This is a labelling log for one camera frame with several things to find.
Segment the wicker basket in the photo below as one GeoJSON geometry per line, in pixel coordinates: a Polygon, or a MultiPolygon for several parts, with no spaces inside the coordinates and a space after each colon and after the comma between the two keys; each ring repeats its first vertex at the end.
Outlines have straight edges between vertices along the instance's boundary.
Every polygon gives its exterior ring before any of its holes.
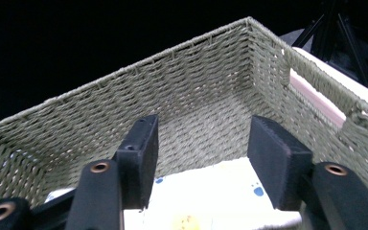
{"type": "Polygon", "coordinates": [[[33,206],[76,186],[81,168],[113,154],[133,122],[160,116],[156,173],[246,156],[250,118],[282,124],[368,186],[368,103],[268,29],[245,18],[0,122],[0,197],[33,206]],[[345,113],[338,128],[289,84],[290,68],[345,113]]]}

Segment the woven basket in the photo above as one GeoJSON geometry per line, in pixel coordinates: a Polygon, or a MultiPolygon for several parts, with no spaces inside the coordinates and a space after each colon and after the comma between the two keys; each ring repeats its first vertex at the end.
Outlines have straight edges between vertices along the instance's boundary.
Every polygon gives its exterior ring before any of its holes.
{"type": "Polygon", "coordinates": [[[246,156],[250,118],[282,124],[368,186],[368,103],[252,18],[245,18],[0,122],[0,197],[33,206],[76,186],[81,168],[110,157],[133,122],[160,116],[157,175],[246,156]],[[333,125],[289,84],[290,68],[345,113],[333,125]]]}

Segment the basket handle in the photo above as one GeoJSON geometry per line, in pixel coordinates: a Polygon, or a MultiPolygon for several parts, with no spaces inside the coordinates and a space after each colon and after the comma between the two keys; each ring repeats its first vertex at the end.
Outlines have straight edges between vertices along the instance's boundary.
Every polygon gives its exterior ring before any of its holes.
{"type": "MultiPolygon", "coordinates": [[[[282,50],[282,54],[286,63],[285,69],[282,71],[284,72],[283,76],[285,76],[282,80],[284,86],[293,84],[292,70],[294,70],[316,91],[330,100],[346,116],[346,119],[357,126],[368,129],[368,103],[365,100],[321,70],[313,61],[301,54],[296,54],[292,48],[286,47],[282,50]]],[[[326,113],[324,114],[322,109],[318,110],[324,116],[329,117],[326,113]]],[[[344,124],[336,124],[334,121],[333,123],[337,127],[342,127],[344,124]]]]}

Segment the black mechanical part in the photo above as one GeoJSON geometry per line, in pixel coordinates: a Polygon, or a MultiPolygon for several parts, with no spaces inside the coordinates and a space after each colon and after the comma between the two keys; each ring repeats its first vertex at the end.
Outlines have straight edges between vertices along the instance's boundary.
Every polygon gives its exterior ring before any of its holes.
{"type": "Polygon", "coordinates": [[[150,115],[133,125],[113,160],[120,170],[124,209],[148,207],[158,157],[158,117],[150,115]]]}
{"type": "Polygon", "coordinates": [[[65,228],[73,203],[75,190],[57,197],[32,210],[34,230],[59,230],[65,228]]]}
{"type": "Polygon", "coordinates": [[[311,169],[312,152],[275,121],[253,116],[247,156],[273,207],[298,211],[297,188],[311,169]]]}
{"type": "Polygon", "coordinates": [[[118,165],[100,160],[86,165],[74,195],[66,230],[124,229],[118,165]]]}
{"type": "Polygon", "coordinates": [[[0,230],[28,230],[32,229],[28,222],[30,218],[29,202],[24,198],[0,199],[0,230]]]}
{"type": "Polygon", "coordinates": [[[353,171],[331,162],[319,163],[312,185],[332,229],[368,229],[368,189],[353,171]]]}

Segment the black stand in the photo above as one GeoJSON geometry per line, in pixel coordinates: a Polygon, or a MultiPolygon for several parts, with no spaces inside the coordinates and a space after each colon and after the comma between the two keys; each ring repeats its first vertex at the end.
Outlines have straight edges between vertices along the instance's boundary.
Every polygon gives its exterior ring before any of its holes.
{"type": "MultiPolygon", "coordinates": [[[[356,70],[359,83],[368,88],[368,64],[346,13],[346,1],[324,0],[324,12],[316,21],[313,21],[296,39],[292,46],[302,48],[313,36],[310,52],[328,62],[334,52],[336,38],[341,35],[344,46],[356,70]]],[[[343,68],[329,63],[333,68],[347,73],[343,68]]]]}

